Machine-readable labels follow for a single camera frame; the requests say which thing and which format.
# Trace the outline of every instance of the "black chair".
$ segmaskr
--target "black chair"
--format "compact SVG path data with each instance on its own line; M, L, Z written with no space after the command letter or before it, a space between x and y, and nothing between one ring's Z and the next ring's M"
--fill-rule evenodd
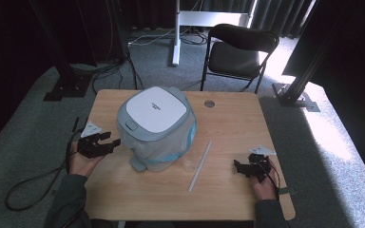
M211 46L212 38L220 41ZM255 90L257 94L266 62L278 44L279 37L271 31L227 24L214 26L208 33L201 91L207 74L249 81L246 88L259 76ZM259 51L267 53L261 64Z

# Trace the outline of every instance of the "plastic container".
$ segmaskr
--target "plastic container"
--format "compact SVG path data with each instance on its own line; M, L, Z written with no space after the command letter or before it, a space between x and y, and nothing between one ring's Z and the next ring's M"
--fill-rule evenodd
M153 86L121 105L117 128L132 150L137 171L160 172L185 154L194 140L197 121L185 94L175 87Z

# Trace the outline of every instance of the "gray sleeve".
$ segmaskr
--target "gray sleeve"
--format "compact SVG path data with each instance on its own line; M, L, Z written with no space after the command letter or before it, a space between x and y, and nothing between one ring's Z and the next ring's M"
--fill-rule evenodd
M49 208L44 227L64 227L66 224L67 227L91 227L90 219L84 210L86 181L85 176L64 176Z
M262 200L256 204L256 228L288 228L279 201Z

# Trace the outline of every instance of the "gray carpet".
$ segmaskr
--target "gray carpet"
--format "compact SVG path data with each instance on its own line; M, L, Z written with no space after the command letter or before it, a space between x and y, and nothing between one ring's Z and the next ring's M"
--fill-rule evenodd
M365 166L323 88L312 84L306 88L320 112L282 107L275 98L273 83L293 81L292 77L280 74L295 45L296 40L281 39L259 88L259 101L286 182L292 189L297 215L290 224L292 227L365 227ZM172 46L172 40L160 40L130 47L143 86L199 90L205 46L182 43L177 67L171 65ZM130 65L125 64L120 73L98 80L95 88L133 89ZM93 105L95 94L91 88L85 98L43 102L57 79L54 68L42 75L0 133L0 227L42 227L59 181L47 197L26 211L8 210L5 196L17 182L62 163L74 120L87 118ZM253 92L255 84L244 92ZM205 90L242 91L245 85L246 82L209 76ZM52 177L23 186L12 195L10 202L16 206L27 205L42 194Z

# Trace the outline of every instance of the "white lid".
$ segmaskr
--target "white lid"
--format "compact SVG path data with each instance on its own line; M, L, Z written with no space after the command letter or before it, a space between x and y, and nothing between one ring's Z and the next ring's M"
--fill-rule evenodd
M134 122L153 133L167 130L186 112L179 99L160 87L151 87L132 97L125 109Z

